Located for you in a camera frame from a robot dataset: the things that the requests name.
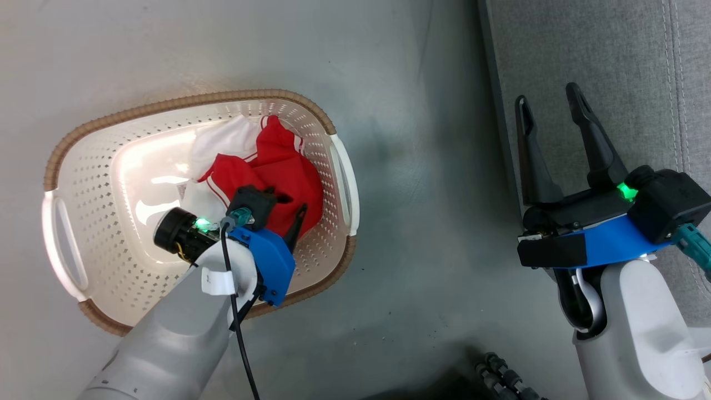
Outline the red garment with white stripes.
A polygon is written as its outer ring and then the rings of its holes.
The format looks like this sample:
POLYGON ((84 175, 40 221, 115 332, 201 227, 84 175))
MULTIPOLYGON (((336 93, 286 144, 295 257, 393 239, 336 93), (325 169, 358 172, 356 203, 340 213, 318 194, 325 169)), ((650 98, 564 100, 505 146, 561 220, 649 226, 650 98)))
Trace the red garment with white stripes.
POLYGON ((287 193, 293 203, 277 203, 267 228, 284 236, 302 203, 308 212, 302 225, 302 237, 320 221, 323 212, 323 187, 317 168, 304 156, 304 140, 287 129, 279 117, 266 116, 258 122, 257 158, 251 162, 257 177, 257 189, 273 188, 274 194, 287 193))

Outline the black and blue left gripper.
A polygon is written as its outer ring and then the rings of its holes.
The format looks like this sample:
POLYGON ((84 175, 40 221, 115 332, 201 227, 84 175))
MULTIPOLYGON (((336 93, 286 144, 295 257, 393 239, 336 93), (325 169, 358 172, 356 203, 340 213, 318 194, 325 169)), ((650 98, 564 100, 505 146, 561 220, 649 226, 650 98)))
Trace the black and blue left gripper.
MULTIPOLYGON (((287 193, 275 195, 277 203, 293 203, 287 193)), ((283 238, 261 229, 251 231, 224 217, 216 224, 176 207, 159 221, 153 243, 196 268, 232 271, 238 286, 238 306, 256 299, 272 307, 284 304, 296 262, 294 249, 301 235, 307 203, 302 203, 283 238)))

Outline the grey fabric sofa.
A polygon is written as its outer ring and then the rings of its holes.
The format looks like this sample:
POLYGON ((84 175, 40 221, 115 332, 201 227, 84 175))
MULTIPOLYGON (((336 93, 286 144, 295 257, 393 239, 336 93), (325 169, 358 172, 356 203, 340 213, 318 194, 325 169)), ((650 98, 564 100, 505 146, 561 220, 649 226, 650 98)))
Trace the grey fabric sofa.
POLYGON ((515 100, 526 97, 553 181, 587 189, 565 86, 576 83, 632 171, 685 172, 711 194, 711 0, 478 0, 519 215, 515 100))

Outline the cream perforated laundry basket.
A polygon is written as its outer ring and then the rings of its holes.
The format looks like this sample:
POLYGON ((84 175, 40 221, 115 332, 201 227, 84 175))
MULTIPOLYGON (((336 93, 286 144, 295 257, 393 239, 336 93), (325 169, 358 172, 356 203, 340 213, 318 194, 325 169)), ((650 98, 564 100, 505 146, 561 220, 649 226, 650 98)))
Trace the cream perforated laundry basket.
POLYGON ((315 102, 286 89, 240 89, 133 107, 67 134, 44 177, 48 258, 100 329, 124 337, 187 271, 185 261, 153 245, 153 230, 183 202, 196 135, 239 116, 279 117, 322 180, 322 218, 297 244, 284 306, 322 293, 347 271, 360 220, 357 182, 333 122, 315 102))

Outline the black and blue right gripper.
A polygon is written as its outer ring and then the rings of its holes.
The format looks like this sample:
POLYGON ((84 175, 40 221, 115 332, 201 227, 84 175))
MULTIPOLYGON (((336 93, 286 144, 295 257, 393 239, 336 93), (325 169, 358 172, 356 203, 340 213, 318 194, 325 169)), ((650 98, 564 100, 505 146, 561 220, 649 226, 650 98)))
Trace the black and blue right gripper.
POLYGON ((627 215, 633 205, 630 189, 617 189, 629 174, 604 127, 576 83, 565 87, 574 124, 580 129, 592 190, 564 198, 549 174, 538 143, 538 127, 526 97, 515 100, 515 119, 524 233, 518 257, 529 268, 577 269, 614 264, 663 249, 669 240, 653 243, 627 215))

